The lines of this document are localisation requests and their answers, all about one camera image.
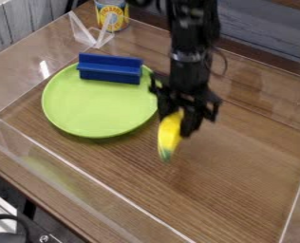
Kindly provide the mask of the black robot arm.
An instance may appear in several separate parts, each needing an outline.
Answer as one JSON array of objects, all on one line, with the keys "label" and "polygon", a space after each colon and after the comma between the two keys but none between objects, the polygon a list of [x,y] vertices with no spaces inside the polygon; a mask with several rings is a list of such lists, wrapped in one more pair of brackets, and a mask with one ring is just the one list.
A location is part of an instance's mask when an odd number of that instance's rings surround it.
[{"label": "black robot arm", "polygon": [[183,113],[180,136],[190,137],[202,121],[214,122],[222,99],[210,89],[212,53],[220,23],[216,0],[125,0],[139,8],[166,12],[170,32],[168,74],[150,74],[148,91],[158,98],[159,117]]}]

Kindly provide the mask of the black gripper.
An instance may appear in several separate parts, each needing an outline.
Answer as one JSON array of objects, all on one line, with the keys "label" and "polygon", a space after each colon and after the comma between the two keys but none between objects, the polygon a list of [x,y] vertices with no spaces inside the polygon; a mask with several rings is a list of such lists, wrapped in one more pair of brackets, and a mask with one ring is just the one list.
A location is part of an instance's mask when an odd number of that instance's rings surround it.
[{"label": "black gripper", "polygon": [[159,119],[183,109],[180,136],[188,138],[202,120],[215,122],[222,100],[210,89],[212,58],[170,63],[170,74],[150,74],[148,91],[156,96]]}]

